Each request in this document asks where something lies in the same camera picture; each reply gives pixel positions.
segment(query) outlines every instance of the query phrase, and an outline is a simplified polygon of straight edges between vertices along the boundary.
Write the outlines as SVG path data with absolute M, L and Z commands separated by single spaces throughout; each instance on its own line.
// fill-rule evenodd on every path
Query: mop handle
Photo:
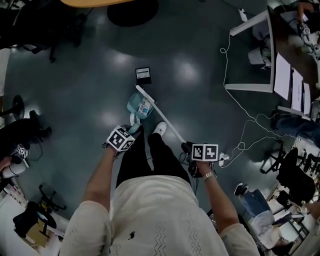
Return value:
M 166 116 L 161 112 L 161 110 L 157 107 L 157 105 L 154 103 L 154 100 L 149 96 L 148 93 L 144 89 L 142 89 L 139 85 L 135 86 L 136 89 L 147 98 L 147 100 L 150 102 L 150 104 L 154 107 L 154 109 L 159 113 L 159 115 L 163 118 L 163 120 L 166 122 L 166 124 L 171 128 L 175 136 L 179 139 L 181 143 L 186 143 L 186 141 L 180 136 L 180 134 L 177 132 L 177 130 L 174 128 L 174 126 L 169 122 L 169 120 L 166 118 Z

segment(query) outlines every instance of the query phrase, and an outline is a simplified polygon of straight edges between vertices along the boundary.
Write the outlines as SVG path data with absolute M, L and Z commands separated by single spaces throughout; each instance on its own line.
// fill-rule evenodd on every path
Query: black shoe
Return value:
M 234 191 L 234 195 L 235 196 L 240 196 L 241 195 L 241 191 L 242 191 L 242 186 L 243 186 L 244 184 L 242 183 L 242 182 L 240 182 L 237 186 L 236 186 L 236 188 L 235 188 L 235 191 Z
M 246 191 L 248 190 L 249 186 L 248 185 L 245 185 L 242 189 L 241 189 L 241 192 L 240 192 L 240 195 L 243 196 Z

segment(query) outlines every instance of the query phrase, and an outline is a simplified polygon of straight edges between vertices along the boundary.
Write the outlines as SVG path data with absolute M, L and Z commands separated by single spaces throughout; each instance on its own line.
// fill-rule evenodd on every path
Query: jeans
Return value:
M 153 133 L 148 138 L 154 166 L 154 170 L 151 170 L 145 152 L 143 127 L 140 126 L 138 131 L 141 131 L 141 134 L 135 139 L 131 148 L 124 153 L 115 187 L 129 179 L 152 175 L 176 176 L 191 184 L 188 173 L 158 133 Z
M 271 211 L 266 199 L 258 189 L 245 193 L 240 198 L 240 202 L 252 217 L 256 217 L 265 211 Z
M 320 123 L 301 117 L 282 117 L 276 122 L 276 128 L 282 134 L 301 136 L 310 139 L 320 148 Z

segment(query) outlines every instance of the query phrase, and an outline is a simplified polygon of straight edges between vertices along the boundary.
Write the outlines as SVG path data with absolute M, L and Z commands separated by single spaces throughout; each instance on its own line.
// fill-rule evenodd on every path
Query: wooden table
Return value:
M 130 2 L 133 0 L 61 0 L 64 4 L 78 8 L 90 8 L 100 6 L 110 6 Z

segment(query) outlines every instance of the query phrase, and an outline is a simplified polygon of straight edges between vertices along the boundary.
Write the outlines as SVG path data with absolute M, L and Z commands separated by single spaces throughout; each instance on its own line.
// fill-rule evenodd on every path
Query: chair base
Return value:
M 134 27 L 150 21 L 158 8 L 158 0 L 134 0 L 108 6 L 107 16 L 117 26 Z
M 20 95 L 16 95 L 13 98 L 12 108 L 0 112 L 0 117 L 4 117 L 6 115 L 13 114 L 15 120 L 23 119 L 25 116 L 25 104 L 24 100 Z

